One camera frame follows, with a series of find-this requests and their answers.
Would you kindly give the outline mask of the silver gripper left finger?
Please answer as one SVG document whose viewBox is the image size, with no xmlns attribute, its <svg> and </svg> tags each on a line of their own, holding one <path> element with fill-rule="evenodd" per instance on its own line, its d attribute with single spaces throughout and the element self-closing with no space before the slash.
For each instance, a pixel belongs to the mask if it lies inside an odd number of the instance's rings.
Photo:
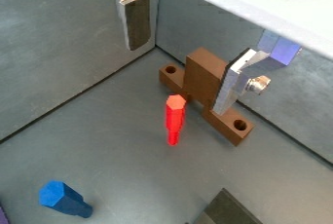
<svg viewBox="0 0 333 224">
<path fill-rule="evenodd" d="M 149 40 L 149 0 L 117 0 L 125 46 L 131 51 Z"/>
</svg>

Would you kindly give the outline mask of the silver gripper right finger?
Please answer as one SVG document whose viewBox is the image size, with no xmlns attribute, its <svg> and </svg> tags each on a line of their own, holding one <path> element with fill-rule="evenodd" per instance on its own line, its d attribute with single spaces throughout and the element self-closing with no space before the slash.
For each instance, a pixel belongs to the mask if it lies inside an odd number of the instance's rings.
<svg viewBox="0 0 333 224">
<path fill-rule="evenodd" d="M 246 92 L 260 94 L 270 79 L 266 72 L 286 67 L 301 51 L 301 45 L 266 30 L 255 49 L 246 49 L 226 65 L 212 111 L 222 115 Z"/>
</svg>

